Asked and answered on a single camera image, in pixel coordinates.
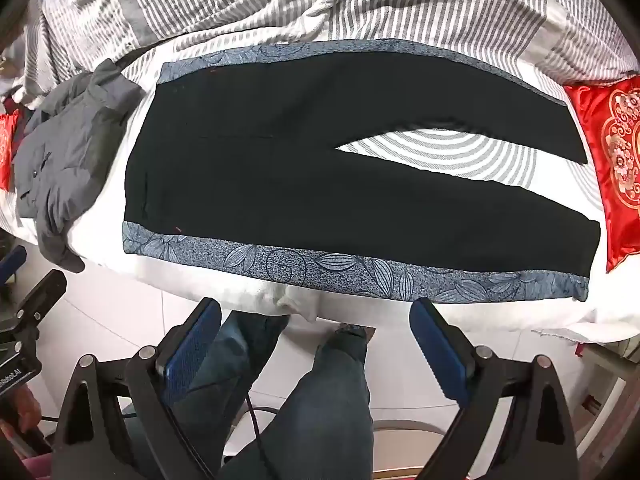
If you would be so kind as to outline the person's left hand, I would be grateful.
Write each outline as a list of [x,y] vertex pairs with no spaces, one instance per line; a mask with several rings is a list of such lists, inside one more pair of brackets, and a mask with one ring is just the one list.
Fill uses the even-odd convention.
[[42,417],[41,406],[28,385],[15,388],[6,396],[6,402],[17,414],[18,428],[21,432],[38,428]]

